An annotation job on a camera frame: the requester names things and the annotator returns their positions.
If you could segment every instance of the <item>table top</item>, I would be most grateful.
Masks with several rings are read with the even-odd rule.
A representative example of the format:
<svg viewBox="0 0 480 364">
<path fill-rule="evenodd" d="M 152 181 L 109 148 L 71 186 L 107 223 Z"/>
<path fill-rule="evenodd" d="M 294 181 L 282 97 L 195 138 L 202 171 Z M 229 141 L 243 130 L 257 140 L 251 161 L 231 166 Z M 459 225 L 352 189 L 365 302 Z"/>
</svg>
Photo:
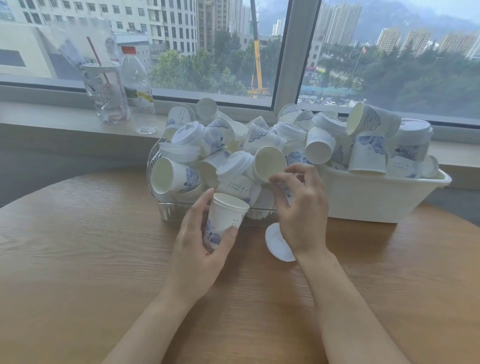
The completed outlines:
<svg viewBox="0 0 480 364">
<path fill-rule="evenodd" d="M 99 363 L 167 273 L 179 225 L 144 168 L 59 182 L 0 209 L 0 362 Z M 165 363 L 326 363 L 296 263 L 242 227 Z M 329 219 L 328 247 L 413 363 L 480 363 L 480 229 L 422 204 L 402 223 Z"/>
</svg>

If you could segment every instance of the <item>hand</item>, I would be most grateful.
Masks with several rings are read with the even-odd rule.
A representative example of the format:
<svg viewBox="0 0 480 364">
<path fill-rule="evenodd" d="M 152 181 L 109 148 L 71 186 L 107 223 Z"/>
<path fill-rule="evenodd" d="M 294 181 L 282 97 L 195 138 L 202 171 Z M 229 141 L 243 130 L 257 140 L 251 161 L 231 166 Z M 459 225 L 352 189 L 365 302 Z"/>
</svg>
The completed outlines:
<svg viewBox="0 0 480 364">
<path fill-rule="evenodd" d="M 325 234 L 328 203 L 322 179 L 314 166 L 295 163 L 270 178 L 283 238 L 301 263 L 303 257 L 327 254 Z M 293 194 L 290 206 L 281 186 L 284 183 Z"/>
<path fill-rule="evenodd" d="M 188 305 L 197 302 L 213 286 L 237 237 L 238 229 L 232 226 L 212 254 L 203 247 L 202 217 L 209 211 L 207 204 L 214 192 L 213 188 L 206 191 L 185 215 L 163 288 Z"/>
</svg>

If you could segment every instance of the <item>person's left hand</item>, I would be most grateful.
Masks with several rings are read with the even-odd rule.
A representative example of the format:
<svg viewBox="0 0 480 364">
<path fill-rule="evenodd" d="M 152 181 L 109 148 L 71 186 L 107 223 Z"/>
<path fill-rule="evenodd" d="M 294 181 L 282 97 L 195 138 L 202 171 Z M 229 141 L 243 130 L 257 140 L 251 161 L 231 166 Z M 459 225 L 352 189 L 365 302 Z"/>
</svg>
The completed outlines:
<svg viewBox="0 0 480 364">
<path fill-rule="evenodd" d="M 188 210 L 173 247 L 170 271 L 162 290 L 182 304 L 193 305 L 213 286 L 237 237 L 238 229 L 232 226 L 212 254 L 203 247 L 202 217 L 208 213 L 207 204 L 214 193 L 213 188 L 207 190 Z"/>
</svg>

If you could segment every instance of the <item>yellow crane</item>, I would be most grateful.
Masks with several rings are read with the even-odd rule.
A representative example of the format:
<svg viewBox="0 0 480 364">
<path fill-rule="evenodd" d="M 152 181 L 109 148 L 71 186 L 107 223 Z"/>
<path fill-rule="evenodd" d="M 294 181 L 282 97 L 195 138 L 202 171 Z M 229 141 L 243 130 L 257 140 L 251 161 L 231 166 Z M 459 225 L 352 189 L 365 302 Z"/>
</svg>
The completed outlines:
<svg viewBox="0 0 480 364">
<path fill-rule="evenodd" d="M 255 68 L 257 70 L 257 88 L 253 88 L 253 80 L 255 72 L 252 74 L 252 86 L 248 91 L 250 95 L 268 95 L 268 88 L 262 85 L 262 67 L 260 65 L 260 41 L 258 40 L 257 28 L 257 10 L 255 8 L 255 0 L 250 0 L 250 8 L 252 10 L 252 28 L 253 28 L 253 48 L 255 49 Z"/>
</svg>

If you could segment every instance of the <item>wood grain surface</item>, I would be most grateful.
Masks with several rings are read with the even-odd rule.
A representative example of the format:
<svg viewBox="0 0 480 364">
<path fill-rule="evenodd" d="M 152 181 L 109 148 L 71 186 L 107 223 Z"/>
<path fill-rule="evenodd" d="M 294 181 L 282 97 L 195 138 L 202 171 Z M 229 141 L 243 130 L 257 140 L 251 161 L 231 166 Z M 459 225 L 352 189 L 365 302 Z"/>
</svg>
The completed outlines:
<svg viewBox="0 0 480 364">
<path fill-rule="evenodd" d="M 0 363 L 99 363 L 158 293 L 178 225 L 144 169 L 76 177 L 0 209 Z M 240 229 L 164 363 L 326 363 L 295 263 Z M 327 240 L 413 363 L 480 363 L 480 229 L 422 204 L 398 225 L 330 219 Z"/>
</svg>

